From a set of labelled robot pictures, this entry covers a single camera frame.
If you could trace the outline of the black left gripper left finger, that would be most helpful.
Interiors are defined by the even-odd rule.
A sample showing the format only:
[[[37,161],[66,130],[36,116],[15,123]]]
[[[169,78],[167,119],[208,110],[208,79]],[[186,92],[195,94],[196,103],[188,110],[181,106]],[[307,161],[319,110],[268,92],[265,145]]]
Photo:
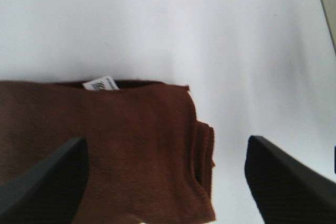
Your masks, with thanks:
[[[1,185],[1,223],[72,223],[88,178],[87,141],[72,138]]]

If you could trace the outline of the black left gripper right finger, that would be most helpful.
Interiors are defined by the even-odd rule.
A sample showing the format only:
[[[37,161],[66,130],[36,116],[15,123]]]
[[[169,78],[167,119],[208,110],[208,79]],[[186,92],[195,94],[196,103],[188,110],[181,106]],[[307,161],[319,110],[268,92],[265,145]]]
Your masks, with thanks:
[[[264,223],[335,223],[335,183],[266,138],[248,139],[244,172]]]

